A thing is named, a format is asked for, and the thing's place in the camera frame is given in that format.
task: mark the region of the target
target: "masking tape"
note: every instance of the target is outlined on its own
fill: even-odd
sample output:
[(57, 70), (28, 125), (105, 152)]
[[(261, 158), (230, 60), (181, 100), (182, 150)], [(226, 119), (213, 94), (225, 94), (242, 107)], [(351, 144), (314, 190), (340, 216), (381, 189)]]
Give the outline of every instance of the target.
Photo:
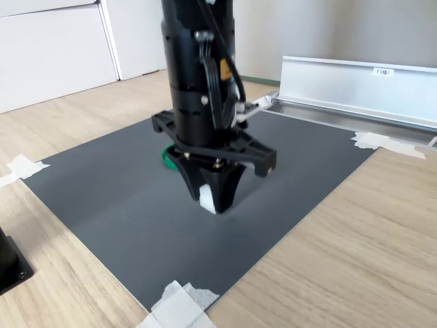
[(181, 287), (174, 281), (137, 328), (215, 328), (204, 311), (218, 297), (209, 290), (195, 289), (191, 284)]
[(425, 155), (414, 149), (413, 145), (408, 145), (399, 141), (395, 141), (387, 137), (386, 135), (377, 135), (375, 133), (355, 133), (355, 137), (351, 140), (355, 140), (355, 146), (359, 148), (371, 148), (378, 149), (383, 147), (392, 152), (398, 152), (400, 154), (417, 157), (418, 159), (426, 159)]
[(432, 140), (429, 142), (429, 147), (434, 147), (434, 145), (437, 143), (437, 137), (432, 138)]
[(12, 173), (0, 178), (0, 187), (9, 185), (18, 179), (27, 179), (49, 166), (42, 162), (34, 163), (26, 156), (20, 154), (8, 164)]

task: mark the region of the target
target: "orange label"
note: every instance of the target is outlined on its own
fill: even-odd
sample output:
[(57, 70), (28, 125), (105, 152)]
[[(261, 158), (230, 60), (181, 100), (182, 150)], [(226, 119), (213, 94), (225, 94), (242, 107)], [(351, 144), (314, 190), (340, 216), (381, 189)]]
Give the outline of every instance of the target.
[(227, 65), (226, 59), (220, 61), (220, 76), (222, 81), (226, 81), (232, 77), (232, 72)]

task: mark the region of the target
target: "gray mat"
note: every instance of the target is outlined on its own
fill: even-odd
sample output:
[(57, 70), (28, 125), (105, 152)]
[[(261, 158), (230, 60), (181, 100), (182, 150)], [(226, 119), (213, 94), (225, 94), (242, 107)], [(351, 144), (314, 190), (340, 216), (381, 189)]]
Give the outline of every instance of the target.
[(277, 168), (246, 170), (224, 215), (161, 163), (170, 139), (151, 120), (49, 157), (24, 181), (148, 310), (173, 280), (223, 295), (373, 153), (349, 131), (272, 113), (249, 132), (277, 149)]

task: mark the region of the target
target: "bolt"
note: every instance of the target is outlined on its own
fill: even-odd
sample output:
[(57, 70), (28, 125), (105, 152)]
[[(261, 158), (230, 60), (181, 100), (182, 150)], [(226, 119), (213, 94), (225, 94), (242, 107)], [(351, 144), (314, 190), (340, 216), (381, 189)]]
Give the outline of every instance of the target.
[(221, 159), (216, 159), (216, 163), (214, 164), (214, 169), (219, 169), (223, 166), (223, 162)]
[(202, 102), (203, 106), (206, 106), (210, 102), (210, 99), (207, 96), (202, 96), (200, 101)]

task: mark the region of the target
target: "wooden floor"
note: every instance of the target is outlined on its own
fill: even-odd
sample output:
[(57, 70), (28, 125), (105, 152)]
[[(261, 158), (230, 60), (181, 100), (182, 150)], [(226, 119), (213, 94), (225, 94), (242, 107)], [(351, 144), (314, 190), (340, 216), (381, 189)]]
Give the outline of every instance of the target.
[[(249, 98), (273, 87), (246, 83)], [(0, 176), (171, 108), (158, 72), (0, 115)], [(208, 312), (217, 327), (437, 327), (437, 152), (378, 150)], [(135, 327), (143, 307), (21, 182), (0, 226), (36, 270), (0, 327)]]

